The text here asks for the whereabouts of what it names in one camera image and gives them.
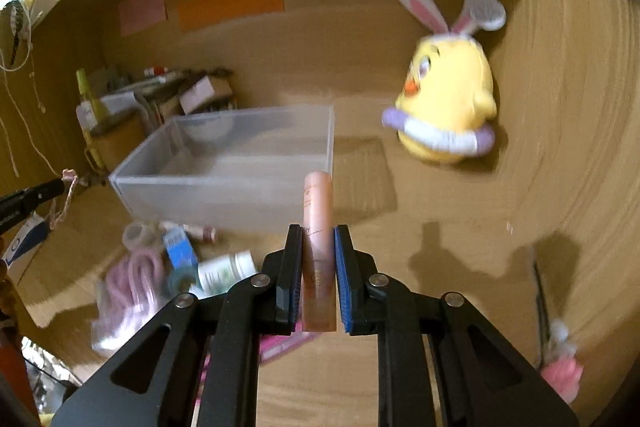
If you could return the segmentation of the peach pink tube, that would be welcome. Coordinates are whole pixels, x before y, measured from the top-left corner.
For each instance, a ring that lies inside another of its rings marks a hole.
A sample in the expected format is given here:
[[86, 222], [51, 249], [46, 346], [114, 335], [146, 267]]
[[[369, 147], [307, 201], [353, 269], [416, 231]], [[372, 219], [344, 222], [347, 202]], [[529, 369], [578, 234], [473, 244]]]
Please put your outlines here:
[[329, 173], [305, 178], [302, 322], [305, 332], [336, 329], [333, 188]]

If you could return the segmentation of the white blue paper bag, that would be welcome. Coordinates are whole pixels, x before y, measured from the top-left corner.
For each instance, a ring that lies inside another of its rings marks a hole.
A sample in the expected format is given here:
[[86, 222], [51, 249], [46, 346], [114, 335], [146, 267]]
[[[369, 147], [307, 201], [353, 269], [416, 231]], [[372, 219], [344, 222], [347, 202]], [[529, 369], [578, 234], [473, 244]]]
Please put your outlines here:
[[49, 223], [37, 213], [33, 213], [23, 223], [12, 242], [6, 246], [2, 259], [6, 262], [9, 277], [14, 283], [21, 280], [49, 232]]

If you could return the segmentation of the magenta pink scissors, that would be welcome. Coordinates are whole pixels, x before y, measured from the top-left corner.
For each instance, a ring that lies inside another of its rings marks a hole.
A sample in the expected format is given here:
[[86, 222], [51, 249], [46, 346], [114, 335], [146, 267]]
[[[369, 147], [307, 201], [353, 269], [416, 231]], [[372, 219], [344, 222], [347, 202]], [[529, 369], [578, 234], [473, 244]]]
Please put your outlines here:
[[320, 333], [306, 332], [301, 321], [295, 325], [294, 332], [288, 336], [262, 336], [259, 343], [259, 363], [267, 364], [299, 349], [305, 343], [315, 340]]

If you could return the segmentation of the white green-label bottle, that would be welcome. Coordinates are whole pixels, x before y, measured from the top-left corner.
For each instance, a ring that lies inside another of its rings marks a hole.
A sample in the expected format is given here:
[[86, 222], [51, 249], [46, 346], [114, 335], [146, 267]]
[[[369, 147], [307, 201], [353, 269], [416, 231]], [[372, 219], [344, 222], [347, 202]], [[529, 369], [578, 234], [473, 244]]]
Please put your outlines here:
[[256, 265], [250, 251], [202, 261], [196, 269], [198, 285], [207, 296], [224, 294], [236, 283], [256, 273]]

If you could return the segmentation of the green cap spray bottle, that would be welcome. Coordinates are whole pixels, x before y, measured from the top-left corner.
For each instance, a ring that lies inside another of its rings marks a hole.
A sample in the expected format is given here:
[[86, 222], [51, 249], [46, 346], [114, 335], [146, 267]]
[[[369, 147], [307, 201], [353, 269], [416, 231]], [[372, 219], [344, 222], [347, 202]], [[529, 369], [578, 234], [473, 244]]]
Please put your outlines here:
[[93, 143], [91, 131], [108, 116], [108, 110], [102, 101], [92, 93], [85, 69], [78, 69], [76, 79], [80, 98], [79, 108], [82, 115], [79, 122], [86, 141], [85, 156], [95, 172], [106, 173], [105, 162], [96, 144]]

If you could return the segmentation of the blue white small box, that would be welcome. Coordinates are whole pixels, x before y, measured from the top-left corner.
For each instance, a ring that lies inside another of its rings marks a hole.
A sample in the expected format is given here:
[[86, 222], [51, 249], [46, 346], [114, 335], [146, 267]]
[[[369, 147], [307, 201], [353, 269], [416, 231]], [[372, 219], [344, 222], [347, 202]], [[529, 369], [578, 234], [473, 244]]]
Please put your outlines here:
[[166, 231], [163, 235], [163, 243], [169, 262], [174, 269], [194, 267], [198, 264], [198, 257], [183, 228], [175, 227]]

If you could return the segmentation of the white tape roll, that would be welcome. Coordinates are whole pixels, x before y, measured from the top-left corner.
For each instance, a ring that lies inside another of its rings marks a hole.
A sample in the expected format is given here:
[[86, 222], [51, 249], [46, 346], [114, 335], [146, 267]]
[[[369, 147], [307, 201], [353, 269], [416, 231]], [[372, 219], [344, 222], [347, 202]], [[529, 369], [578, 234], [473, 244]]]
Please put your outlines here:
[[150, 247], [156, 239], [155, 229], [147, 223], [134, 221], [122, 231], [122, 245], [127, 251]]

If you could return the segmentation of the brown cylindrical container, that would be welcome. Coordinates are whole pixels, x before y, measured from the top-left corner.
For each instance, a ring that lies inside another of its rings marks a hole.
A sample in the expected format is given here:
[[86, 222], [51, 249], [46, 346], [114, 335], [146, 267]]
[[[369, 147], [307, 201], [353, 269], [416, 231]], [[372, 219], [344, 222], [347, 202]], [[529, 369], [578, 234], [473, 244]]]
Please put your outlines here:
[[123, 110], [90, 131], [92, 144], [107, 171], [113, 171], [146, 139], [146, 128], [135, 109]]

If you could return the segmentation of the pink fluffy hair clip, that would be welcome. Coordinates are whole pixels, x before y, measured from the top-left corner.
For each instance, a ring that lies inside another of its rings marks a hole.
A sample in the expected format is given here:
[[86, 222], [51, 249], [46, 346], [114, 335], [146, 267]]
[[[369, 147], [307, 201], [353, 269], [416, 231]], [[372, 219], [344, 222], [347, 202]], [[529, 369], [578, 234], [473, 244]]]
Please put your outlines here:
[[579, 393], [584, 367], [576, 358], [577, 347], [570, 341], [567, 326], [549, 313], [544, 283], [536, 259], [532, 261], [532, 270], [537, 288], [538, 372], [565, 403], [572, 404]]

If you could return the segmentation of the clear plastic storage bin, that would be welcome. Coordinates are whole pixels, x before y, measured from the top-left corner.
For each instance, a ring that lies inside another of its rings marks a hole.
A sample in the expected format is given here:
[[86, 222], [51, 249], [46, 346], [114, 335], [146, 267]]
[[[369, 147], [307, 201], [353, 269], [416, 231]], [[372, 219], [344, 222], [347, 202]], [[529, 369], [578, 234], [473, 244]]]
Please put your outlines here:
[[292, 105], [172, 118], [112, 173], [136, 219], [277, 233], [303, 221], [304, 181], [333, 169], [334, 109]]

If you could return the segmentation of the red white marker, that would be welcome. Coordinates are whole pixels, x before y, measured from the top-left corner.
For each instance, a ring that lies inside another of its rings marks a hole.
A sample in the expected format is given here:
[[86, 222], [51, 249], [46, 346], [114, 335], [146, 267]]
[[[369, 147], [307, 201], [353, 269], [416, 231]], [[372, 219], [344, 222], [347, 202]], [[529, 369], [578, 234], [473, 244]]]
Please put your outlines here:
[[153, 78], [157, 76], [163, 76], [169, 72], [169, 68], [164, 66], [154, 66], [150, 68], [146, 68], [143, 71], [143, 75], [145, 78]]

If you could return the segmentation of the small pink white box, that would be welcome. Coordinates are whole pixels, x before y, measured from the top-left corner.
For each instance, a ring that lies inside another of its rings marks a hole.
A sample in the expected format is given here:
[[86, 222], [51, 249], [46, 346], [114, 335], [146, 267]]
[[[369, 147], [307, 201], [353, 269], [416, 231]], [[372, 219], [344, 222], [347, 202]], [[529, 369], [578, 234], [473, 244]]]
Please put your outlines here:
[[233, 98], [233, 91], [227, 80], [205, 75], [179, 96], [179, 102], [183, 113], [189, 115], [230, 98]]

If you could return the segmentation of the pink sticky paper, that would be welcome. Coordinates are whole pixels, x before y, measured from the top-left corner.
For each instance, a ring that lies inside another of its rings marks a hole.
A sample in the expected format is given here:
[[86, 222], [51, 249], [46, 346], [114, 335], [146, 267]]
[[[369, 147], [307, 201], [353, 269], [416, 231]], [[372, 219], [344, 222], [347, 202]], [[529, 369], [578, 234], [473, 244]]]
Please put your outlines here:
[[124, 0], [118, 6], [119, 28], [123, 37], [167, 20], [165, 0]]

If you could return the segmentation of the yellow chick plush toy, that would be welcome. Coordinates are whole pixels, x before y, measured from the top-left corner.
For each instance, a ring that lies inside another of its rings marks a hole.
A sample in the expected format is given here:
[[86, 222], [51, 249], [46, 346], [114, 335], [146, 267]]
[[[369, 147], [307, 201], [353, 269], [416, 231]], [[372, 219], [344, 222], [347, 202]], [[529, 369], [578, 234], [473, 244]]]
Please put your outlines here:
[[434, 0], [398, 1], [432, 33], [416, 45], [383, 126], [422, 161], [457, 164], [488, 154], [496, 143], [490, 122], [498, 108], [491, 68], [474, 34], [503, 28], [506, 8], [499, 0], [464, 0], [449, 25]]

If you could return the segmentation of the orange sticky paper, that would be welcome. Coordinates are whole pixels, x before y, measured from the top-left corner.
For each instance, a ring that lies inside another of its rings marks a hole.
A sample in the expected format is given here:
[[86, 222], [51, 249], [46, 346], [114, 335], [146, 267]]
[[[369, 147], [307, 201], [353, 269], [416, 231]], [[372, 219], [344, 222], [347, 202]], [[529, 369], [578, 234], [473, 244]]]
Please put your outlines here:
[[284, 11], [284, 0], [182, 0], [177, 4], [179, 26], [183, 32], [228, 20]]

